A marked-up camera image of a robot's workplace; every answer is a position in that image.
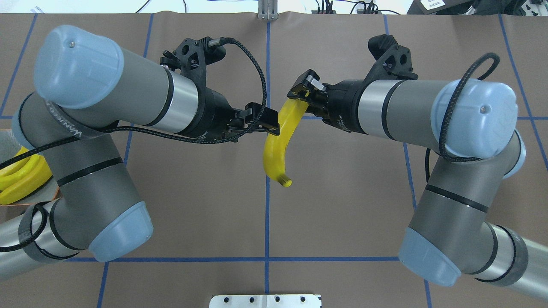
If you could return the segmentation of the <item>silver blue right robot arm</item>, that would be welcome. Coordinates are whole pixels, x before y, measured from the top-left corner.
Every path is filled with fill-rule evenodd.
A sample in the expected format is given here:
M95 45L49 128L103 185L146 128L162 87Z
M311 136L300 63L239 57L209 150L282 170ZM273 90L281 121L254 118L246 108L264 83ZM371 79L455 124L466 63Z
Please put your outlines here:
M503 179L526 158L515 93L472 79L451 110L458 84L345 80L307 98L335 128L439 154L399 250L407 269L444 287L466 274L546 300L547 247L486 220Z

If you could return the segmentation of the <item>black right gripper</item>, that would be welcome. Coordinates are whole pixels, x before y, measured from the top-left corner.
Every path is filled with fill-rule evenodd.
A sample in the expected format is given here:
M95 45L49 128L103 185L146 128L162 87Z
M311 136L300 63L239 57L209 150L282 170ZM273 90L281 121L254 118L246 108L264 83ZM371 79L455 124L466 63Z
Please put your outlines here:
M317 72L308 69L296 79L286 97L319 103L315 116L320 117L323 123L343 131L363 134L357 110L364 89L363 80L322 84Z

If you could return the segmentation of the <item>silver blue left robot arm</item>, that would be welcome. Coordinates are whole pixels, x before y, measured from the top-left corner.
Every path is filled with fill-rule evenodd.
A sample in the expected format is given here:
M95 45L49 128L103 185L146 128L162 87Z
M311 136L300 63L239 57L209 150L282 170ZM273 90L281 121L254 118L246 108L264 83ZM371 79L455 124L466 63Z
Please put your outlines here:
M232 108L207 87L207 65L225 57L225 44L239 47L259 73L263 102ZM184 39L163 51L159 64L120 47L108 37L71 25L47 37L34 66L35 91L12 117L12 134L39 168L51 170L61 197L30 205L1 224L3 281L71 259L88 250L113 261L153 234L139 196L112 138L138 131L194 144L236 142L253 131L268 133L263 166L284 187L285 151L306 103L287 100L281 111L266 107L262 69L234 38Z

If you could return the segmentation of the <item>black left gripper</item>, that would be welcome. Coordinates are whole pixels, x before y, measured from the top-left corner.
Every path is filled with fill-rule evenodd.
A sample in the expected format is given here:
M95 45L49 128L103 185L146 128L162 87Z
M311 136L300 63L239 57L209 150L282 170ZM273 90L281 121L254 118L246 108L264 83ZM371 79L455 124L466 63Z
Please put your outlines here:
M193 144L221 144L231 141L227 127L235 117L235 130L252 133L280 134L278 112L259 103L248 103L244 109L233 109L227 99L207 87L190 86L188 90L188 138Z

